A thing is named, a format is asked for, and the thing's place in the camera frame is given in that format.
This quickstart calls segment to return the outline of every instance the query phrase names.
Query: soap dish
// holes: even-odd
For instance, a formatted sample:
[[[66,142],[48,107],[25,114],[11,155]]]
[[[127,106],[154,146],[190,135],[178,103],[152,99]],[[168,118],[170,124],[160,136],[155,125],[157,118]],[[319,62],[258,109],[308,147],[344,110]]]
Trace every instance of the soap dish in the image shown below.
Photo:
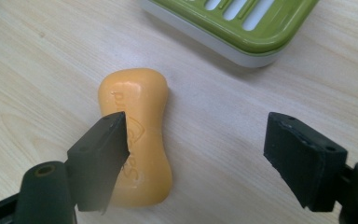
[[[273,63],[318,0],[140,0],[142,8],[244,67]]]

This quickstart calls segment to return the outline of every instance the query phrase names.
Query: screw hole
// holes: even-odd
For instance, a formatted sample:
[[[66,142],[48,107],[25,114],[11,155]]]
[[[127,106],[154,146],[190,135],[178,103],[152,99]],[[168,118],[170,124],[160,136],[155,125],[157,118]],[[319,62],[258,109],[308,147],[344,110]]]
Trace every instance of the screw hole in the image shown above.
[[[55,170],[54,165],[46,165],[46,166],[42,166],[39,169],[37,169],[34,172],[34,175],[36,175],[37,177],[42,177],[42,176],[50,175],[51,173],[54,172],[54,170]]]
[[[328,151],[336,151],[336,149],[335,149],[334,147],[326,147],[326,149],[327,149]]]

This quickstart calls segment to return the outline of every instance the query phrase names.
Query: wooden table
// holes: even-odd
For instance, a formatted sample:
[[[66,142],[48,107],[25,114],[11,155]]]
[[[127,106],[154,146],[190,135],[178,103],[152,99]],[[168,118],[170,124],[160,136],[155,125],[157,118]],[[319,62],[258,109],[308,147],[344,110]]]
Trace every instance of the wooden table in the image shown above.
[[[270,111],[294,116],[358,162],[358,0],[321,1],[274,64],[229,62],[136,1],[0,1],[0,200],[100,117],[108,74],[149,67],[170,87],[163,203],[77,213],[79,223],[337,223],[303,210],[263,157]]]

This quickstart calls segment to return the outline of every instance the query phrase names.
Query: yellow soap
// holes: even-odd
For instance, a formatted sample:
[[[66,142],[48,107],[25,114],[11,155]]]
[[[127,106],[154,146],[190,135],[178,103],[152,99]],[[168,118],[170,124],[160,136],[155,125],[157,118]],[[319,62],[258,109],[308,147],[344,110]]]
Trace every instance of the yellow soap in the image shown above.
[[[112,202],[139,207],[161,203],[172,186],[161,123],[168,97],[165,77],[147,68],[115,72],[98,90],[103,116],[125,111],[130,156],[118,175]]]

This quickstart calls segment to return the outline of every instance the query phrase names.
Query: light wood surface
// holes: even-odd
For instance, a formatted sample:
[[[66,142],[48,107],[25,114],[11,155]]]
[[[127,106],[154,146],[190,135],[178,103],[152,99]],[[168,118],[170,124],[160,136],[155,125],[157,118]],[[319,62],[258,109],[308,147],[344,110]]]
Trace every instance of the light wood surface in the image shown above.
[[[79,223],[337,223],[299,205],[263,157],[270,111],[301,119],[358,162],[358,0],[320,1],[282,57],[239,67],[137,1],[0,1],[0,200],[100,117],[108,74],[168,81],[163,121],[173,188],[163,203],[77,213]]]

